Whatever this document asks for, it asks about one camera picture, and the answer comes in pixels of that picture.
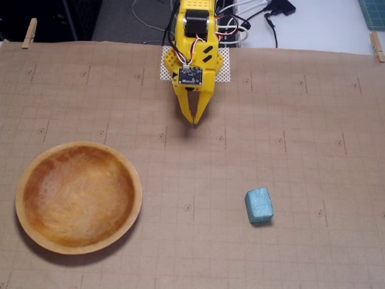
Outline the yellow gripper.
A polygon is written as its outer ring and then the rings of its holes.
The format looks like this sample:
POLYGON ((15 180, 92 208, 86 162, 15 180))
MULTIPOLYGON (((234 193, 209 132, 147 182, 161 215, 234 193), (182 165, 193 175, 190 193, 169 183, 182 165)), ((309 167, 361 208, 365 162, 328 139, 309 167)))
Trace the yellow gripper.
POLYGON ((219 72, 219 32, 214 10, 176 10, 173 39, 173 86, 182 114, 189 123, 199 123, 214 94, 219 72), (188 91, 198 91, 193 117, 188 91))

